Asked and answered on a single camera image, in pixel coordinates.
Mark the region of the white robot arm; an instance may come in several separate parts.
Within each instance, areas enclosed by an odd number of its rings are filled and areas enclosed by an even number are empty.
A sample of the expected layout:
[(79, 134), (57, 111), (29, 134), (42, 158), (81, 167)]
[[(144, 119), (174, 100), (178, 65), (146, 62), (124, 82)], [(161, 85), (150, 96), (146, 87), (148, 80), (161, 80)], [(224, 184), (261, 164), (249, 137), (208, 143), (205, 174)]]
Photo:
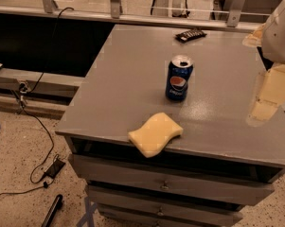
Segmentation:
[(264, 58), (285, 64), (285, 0), (281, 1), (265, 23), (261, 49)]

